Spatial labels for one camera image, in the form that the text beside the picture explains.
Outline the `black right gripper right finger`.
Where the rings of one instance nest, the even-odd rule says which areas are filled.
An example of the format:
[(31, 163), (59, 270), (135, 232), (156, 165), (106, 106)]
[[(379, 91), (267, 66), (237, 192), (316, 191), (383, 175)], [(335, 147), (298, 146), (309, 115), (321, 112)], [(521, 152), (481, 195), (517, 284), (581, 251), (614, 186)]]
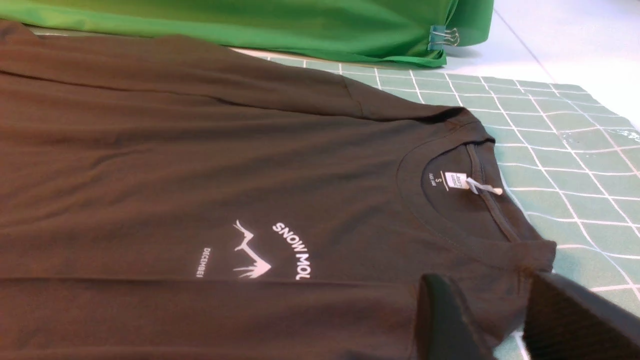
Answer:
[(636, 315), (555, 273), (534, 273), (522, 338), (533, 360), (640, 357)]

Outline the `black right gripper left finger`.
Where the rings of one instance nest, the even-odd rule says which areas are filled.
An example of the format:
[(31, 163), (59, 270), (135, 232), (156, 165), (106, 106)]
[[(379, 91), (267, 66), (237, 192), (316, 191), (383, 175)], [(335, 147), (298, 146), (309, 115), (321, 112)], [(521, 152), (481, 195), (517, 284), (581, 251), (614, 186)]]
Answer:
[(493, 349), (458, 285), (436, 274), (420, 278), (416, 310), (419, 360), (491, 360)]

